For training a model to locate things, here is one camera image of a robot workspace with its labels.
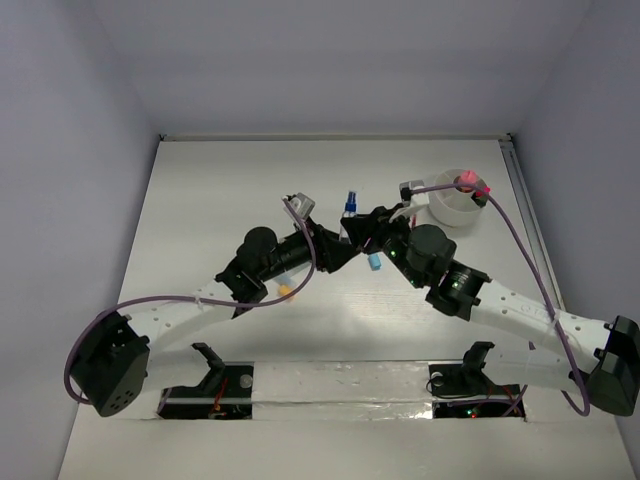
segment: white wall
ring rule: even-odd
[[[0,1],[0,478],[57,477],[66,352],[117,298],[156,145],[86,2]]]
[[[568,307],[640,321],[640,2],[597,0],[518,130]],[[640,408],[619,424],[640,473]]]
[[[504,133],[589,0],[92,0],[163,133]]]

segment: white table surface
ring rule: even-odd
[[[359,211],[398,201],[398,184],[473,168],[524,237],[498,143],[474,141],[165,142],[160,144],[121,300],[187,293],[233,257],[244,234],[292,231],[280,198],[301,191],[337,231],[349,189]],[[456,259],[525,295],[535,283],[497,212],[446,229]],[[383,259],[317,274],[291,304],[199,333],[226,361],[457,359],[477,340],[526,342],[445,317]],[[178,349],[187,349],[185,339]],[[81,407],[61,479],[633,478],[613,417],[578,417],[559,392],[530,389],[517,419],[163,421],[102,419]]]

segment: blue object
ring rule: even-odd
[[[344,204],[345,212],[354,212],[356,211],[356,192],[353,190],[349,190],[349,195],[347,196],[347,203]]]
[[[376,272],[378,270],[380,270],[380,268],[382,267],[382,263],[380,263],[380,257],[378,256],[377,253],[372,253],[371,255],[369,255],[369,266],[371,267],[371,270]]]

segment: white cup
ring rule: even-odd
[[[466,170],[460,168],[447,170],[436,177],[434,185],[455,183],[456,178],[464,172]],[[483,189],[487,186],[480,177],[478,177],[476,185]],[[456,188],[429,192],[429,210],[431,210],[436,220],[449,227],[471,225],[478,220],[482,212],[482,208],[471,198],[473,193],[461,192]]]

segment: robotic arm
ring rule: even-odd
[[[399,203],[391,209],[377,207],[368,215],[343,218],[350,239],[346,243],[311,220],[311,199],[299,193],[286,201],[287,210],[297,222],[304,222],[306,231],[299,229],[278,241],[272,230],[254,228],[227,267],[193,297],[165,298],[190,303],[167,303],[133,318],[114,311],[85,332],[67,366],[70,377],[86,395],[86,403],[108,417],[130,405],[143,389],[169,386],[166,375],[154,375],[154,356],[212,322],[236,318],[258,304],[270,303],[260,303],[267,295],[264,282],[307,264],[333,273],[359,253],[377,252],[383,252],[414,288],[428,288],[426,301],[439,312],[513,333],[558,355],[551,365],[548,356],[537,359],[538,350],[530,352],[526,361],[509,361],[492,343],[476,342],[462,362],[429,366],[435,396],[487,395],[487,385],[514,380],[577,391],[564,346],[544,305],[454,260],[456,244],[439,227],[410,228],[406,206]],[[229,296],[235,302],[220,300]],[[208,299],[216,299],[217,305]],[[618,316],[609,324],[561,311],[554,321],[558,320],[590,403],[614,415],[631,415],[640,390],[640,331],[636,323]],[[193,347],[205,357],[209,373],[196,387],[178,388],[220,392],[225,385],[224,363],[207,345]],[[177,372],[172,384],[181,381]]]

